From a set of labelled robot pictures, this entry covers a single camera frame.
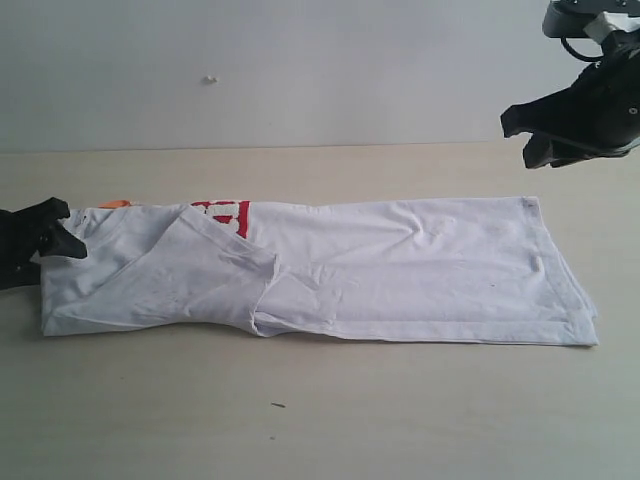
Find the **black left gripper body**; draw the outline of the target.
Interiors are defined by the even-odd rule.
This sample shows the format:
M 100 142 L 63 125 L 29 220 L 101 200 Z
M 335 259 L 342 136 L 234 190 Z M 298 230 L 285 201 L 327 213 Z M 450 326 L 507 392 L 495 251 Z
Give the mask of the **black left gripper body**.
M 43 207 L 1 211 L 1 290 L 40 284 L 40 266 L 31 259 L 44 232 L 43 218 Z

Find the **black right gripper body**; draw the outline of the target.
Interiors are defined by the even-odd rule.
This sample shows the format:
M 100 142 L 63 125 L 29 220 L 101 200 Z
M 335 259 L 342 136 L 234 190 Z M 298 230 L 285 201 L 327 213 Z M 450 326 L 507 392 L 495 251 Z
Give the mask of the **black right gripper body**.
M 609 34 L 602 58 L 553 97 L 552 159 L 627 155 L 639 141 L 639 32 Z

